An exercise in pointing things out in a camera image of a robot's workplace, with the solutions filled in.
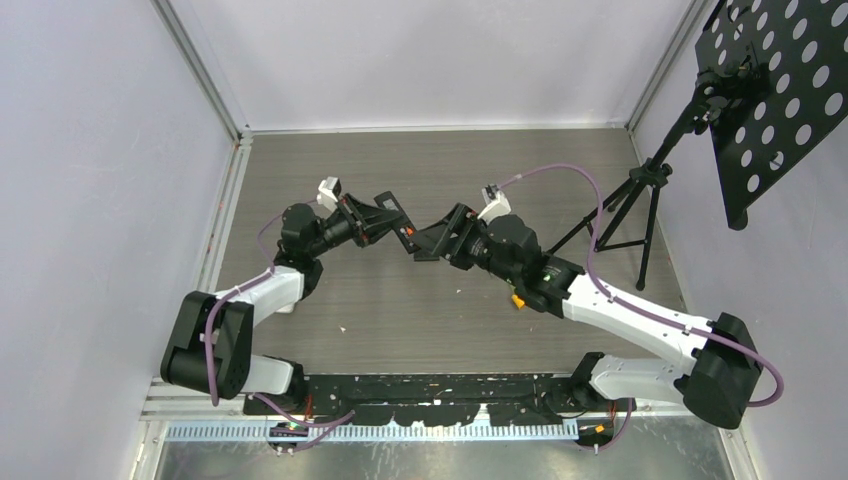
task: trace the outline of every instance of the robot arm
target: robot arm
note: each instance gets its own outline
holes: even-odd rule
[[[252,355],[253,329],[276,311],[290,311],[312,293],[323,272],[320,255],[347,241],[364,248],[390,231],[395,232],[407,253],[419,250],[409,241],[415,227],[391,192],[375,197],[374,206],[350,194],[342,195],[341,184],[334,177],[321,182],[318,191],[318,204],[326,207],[330,216],[321,218],[303,203],[287,208],[282,215],[275,267],[244,284],[255,286],[245,291],[235,287],[237,295],[223,303],[213,320],[214,375],[221,398],[257,391],[302,396],[291,392],[304,387],[299,383],[302,367],[283,359]],[[213,306],[230,293],[195,291],[183,299],[162,359],[163,380],[209,393],[203,332]]]
[[[744,322],[728,314],[711,321],[675,312],[602,282],[612,297],[686,328],[634,313],[602,294],[580,266],[543,253],[536,233],[510,213],[497,187],[489,186],[483,194],[488,204],[479,215],[457,204],[444,219],[413,235],[413,243],[454,267],[476,265],[505,280],[534,310],[602,328],[659,357],[629,360],[588,353],[571,377],[573,400],[586,409],[619,398],[668,401],[685,405],[713,425],[738,427],[762,366],[690,330],[712,331],[756,350]]]

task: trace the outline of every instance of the gray wood tabletop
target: gray wood tabletop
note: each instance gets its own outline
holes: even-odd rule
[[[339,177],[346,192],[369,203],[391,190],[422,228],[457,202],[482,208],[485,185],[554,162],[585,167],[605,195],[637,165],[619,129],[258,135],[218,286],[232,287],[265,268],[256,232],[290,204],[314,198],[327,176]],[[595,202],[589,184],[565,170],[524,179],[506,193],[543,248]],[[614,242],[644,236],[647,200],[643,195]],[[264,244],[274,248],[278,235],[276,225]],[[641,295],[682,309],[661,235],[655,239]],[[588,245],[588,233],[581,233],[559,255],[585,265]],[[638,247],[602,252],[596,268],[613,285],[635,292],[640,255]],[[255,353],[298,361],[313,373],[569,372],[589,351],[649,355],[597,328],[517,310],[508,286],[479,269],[413,263],[391,235],[366,249],[345,244],[321,261],[318,288],[294,313],[275,314],[258,326]]]

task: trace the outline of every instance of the tripod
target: tripod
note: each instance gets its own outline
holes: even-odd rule
[[[621,205],[615,216],[607,226],[606,230],[598,237],[594,248],[596,252],[614,250],[617,248],[635,247],[642,245],[642,265],[639,269],[639,279],[636,281],[636,289],[645,289],[645,277],[648,273],[648,259],[651,255],[651,243],[654,238],[654,223],[657,219],[657,207],[660,201],[660,190],[668,184],[668,177],[672,174],[671,166],[665,163],[665,159],[671,150],[677,145],[681,138],[687,133],[700,135],[707,127],[718,119],[721,109],[727,106],[727,98],[722,87],[726,86],[726,78],[712,72],[699,75],[695,86],[692,100],[677,118],[677,121],[669,130],[656,154],[649,158],[641,167],[630,170],[627,180],[615,189],[603,202],[603,208],[613,212]],[[648,210],[648,225],[645,229],[645,238],[631,242],[608,245],[615,231],[621,225],[624,217],[633,208],[639,196],[647,187],[651,187],[651,206]],[[574,238],[584,228],[593,233],[592,221],[598,215],[595,208],[591,213],[583,217],[583,220],[562,237],[548,253],[555,253]]]

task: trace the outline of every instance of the music stand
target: music stand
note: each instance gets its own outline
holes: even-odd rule
[[[747,208],[801,161],[848,115],[848,3],[720,0],[695,45],[698,78],[692,100],[656,154],[603,202],[621,205],[595,251],[642,245],[636,288],[645,288],[659,194],[672,174],[664,163],[687,133],[711,131],[727,224],[747,226]],[[609,245],[633,204],[651,187],[642,240]],[[549,252],[582,229],[597,209]]]

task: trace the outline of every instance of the cable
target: cable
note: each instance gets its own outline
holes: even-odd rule
[[[341,425],[341,424],[347,422],[348,420],[350,420],[351,418],[353,418],[353,415],[355,414],[355,412],[353,410],[351,410],[351,411],[347,412],[347,415],[345,415],[344,417],[339,418],[337,420],[333,420],[332,422],[310,423],[310,422],[306,422],[306,421],[303,421],[303,420],[298,420],[297,418],[291,416],[291,414],[289,414],[288,412],[286,412],[285,410],[280,408],[276,403],[272,402],[270,399],[268,399],[268,397],[266,397],[265,395],[263,395],[261,393],[253,393],[253,394],[249,395],[248,398],[250,398],[251,396],[253,398],[259,400],[260,402],[264,403],[265,405],[268,405],[269,407],[271,407],[271,410],[274,410],[278,414],[282,415],[283,418],[285,418],[286,420],[290,421],[291,423],[296,423],[296,424],[300,425],[301,427],[307,427],[307,428],[333,428],[333,427],[338,427],[339,425]]]
[[[603,452],[604,450],[615,445],[615,442],[617,442],[618,439],[621,438],[621,436],[624,434],[624,431],[627,430],[627,426],[630,425],[630,417],[633,414],[633,403],[633,399],[629,399],[629,401],[627,402],[627,415],[624,416],[624,423],[621,424],[621,428],[618,430],[618,432],[615,433],[615,435],[612,436],[609,442],[607,442],[605,445],[597,447],[598,453]],[[615,419],[613,419],[613,428],[615,428]],[[577,444],[577,446],[583,450],[591,450],[593,452],[595,451],[595,448],[593,447],[587,447],[585,445],[580,444]]]
[[[582,412],[578,413],[577,415],[573,415],[573,416],[570,416],[570,417],[568,415],[563,415],[562,413],[557,413],[557,415],[559,415],[560,418],[564,418],[565,420],[574,420],[575,418],[580,418],[583,415],[586,415],[587,413],[589,413],[589,410],[583,410]]]
[[[649,312],[649,311],[647,311],[643,308],[640,308],[636,305],[633,305],[632,303],[630,303],[626,300],[622,300],[621,298],[619,298],[617,296],[616,297],[612,296],[610,294],[609,290],[607,290],[607,288],[604,287],[600,278],[598,278],[598,275],[595,272],[595,266],[593,264],[593,260],[594,260],[594,257],[595,257],[595,248],[594,247],[595,247],[595,244],[598,241],[598,234],[600,233],[601,214],[604,211],[604,202],[603,202],[603,198],[602,198],[602,195],[601,195],[601,188],[598,186],[598,182],[595,181],[594,178],[592,178],[592,176],[589,174],[589,172],[587,172],[586,170],[584,170],[584,169],[582,169],[582,168],[580,168],[576,165],[570,165],[568,163],[552,163],[550,165],[545,165],[543,167],[534,168],[533,170],[530,170],[529,172],[524,173],[524,174],[518,174],[518,175],[510,178],[509,180],[507,180],[503,184],[498,185],[498,187],[501,190],[503,190],[504,188],[506,188],[506,187],[512,185],[513,183],[521,180],[522,178],[530,177],[530,176],[536,175],[538,173],[546,172],[546,171],[549,171],[549,170],[555,170],[555,169],[566,169],[566,170],[571,170],[571,171],[579,173],[580,175],[583,176],[583,178],[585,178],[586,180],[589,181],[589,183],[592,184],[592,188],[595,190],[595,197],[597,198],[597,202],[598,202],[598,207],[597,207],[598,214],[595,216],[595,220],[592,222],[594,228],[592,228],[592,236],[591,236],[591,239],[589,241],[589,254],[586,257],[586,271],[589,274],[589,278],[592,279],[592,283],[594,283],[595,287],[598,288],[598,291],[603,293],[604,296],[606,296],[611,301],[621,305],[622,307],[630,310],[631,312],[637,313],[637,314],[639,314],[639,315],[641,315],[645,318],[648,318],[650,320],[658,322],[658,323],[665,325],[667,327],[671,327],[671,328],[678,329],[678,330],[681,330],[681,331],[686,330],[687,329],[686,325],[683,325],[680,322],[675,322],[674,320],[664,318],[664,317],[657,315],[653,312]],[[766,360],[765,357],[763,357],[759,353],[751,350],[750,348],[748,348],[744,345],[740,345],[740,344],[738,344],[738,343],[736,343],[732,340],[724,338],[720,335],[716,335],[712,332],[707,332],[706,330],[701,330],[701,329],[698,329],[698,328],[692,328],[689,331],[691,333],[694,333],[695,335],[698,335],[699,337],[703,337],[703,338],[706,338],[707,340],[712,340],[716,343],[720,343],[720,344],[722,344],[726,347],[730,347],[733,350],[736,350],[739,353],[742,353],[743,355],[746,355],[746,356],[752,358],[755,362],[757,362],[760,365],[762,365],[763,367],[765,367],[766,370],[768,370],[772,374],[772,376],[774,377],[774,381],[775,381],[774,392],[769,397],[766,397],[763,400],[755,400],[755,401],[748,402],[749,407],[765,407],[767,405],[771,405],[774,402],[778,401],[780,399],[780,397],[783,395],[783,390],[784,390],[783,376],[780,374],[780,372],[778,372],[777,367],[775,367],[774,364],[772,364],[770,361]]]
[[[310,441],[308,441],[304,444],[298,445],[294,448],[289,448],[287,451],[288,451],[288,453],[291,453],[291,454],[294,454],[294,453],[297,453],[297,452],[302,452],[304,450],[308,450],[308,449],[314,447],[315,445],[318,444],[318,442],[323,440],[324,437],[333,433],[333,431],[335,429],[337,429],[338,427],[340,427],[341,425],[347,423],[351,418],[353,418],[353,416],[356,413],[355,411],[351,410],[351,411],[347,412],[347,414],[345,416],[343,416],[342,418],[339,418],[337,420],[333,420],[332,422],[310,423],[310,422],[306,422],[306,421],[303,421],[303,420],[298,420],[297,418],[291,416],[288,412],[286,412],[285,410],[280,408],[276,403],[272,402],[271,400],[268,399],[268,397],[266,397],[265,395],[262,395],[261,393],[254,393],[254,394],[252,394],[252,396],[253,396],[253,398],[264,403],[265,405],[268,405],[269,407],[271,407],[272,410],[274,410],[278,414],[282,415],[283,418],[285,418],[289,422],[296,423],[296,424],[298,424],[302,427],[326,428],[327,429],[327,431],[321,433],[321,435],[318,435],[317,437],[313,438],[312,440],[310,440]]]
[[[265,233],[265,230],[268,230],[274,222],[277,221],[280,217],[283,216],[283,213],[274,216],[268,223],[265,224],[259,230],[259,233],[256,234],[256,243],[259,245],[259,249],[262,251],[262,255],[268,260],[268,270],[265,271],[262,275],[249,280],[236,288],[227,292],[223,297],[219,298],[215,305],[212,307],[212,310],[209,311],[209,316],[206,317],[206,326],[203,330],[203,348],[206,352],[206,375],[209,381],[209,396],[212,397],[212,405],[218,406],[218,382],[215,381],[215,357],[212,355],[212,326],[215,323],[215,317],[218,315],[218,312],[221,311],[221,307],[224,306],[225,303],[232,300],[233,297],[239,295],[243,291],[250,290],[251,288],[259,285],[265,280],[271,278],[271,275],[274,274],[274,259],[271,258],[271,255],[262,245],[262,234]]]

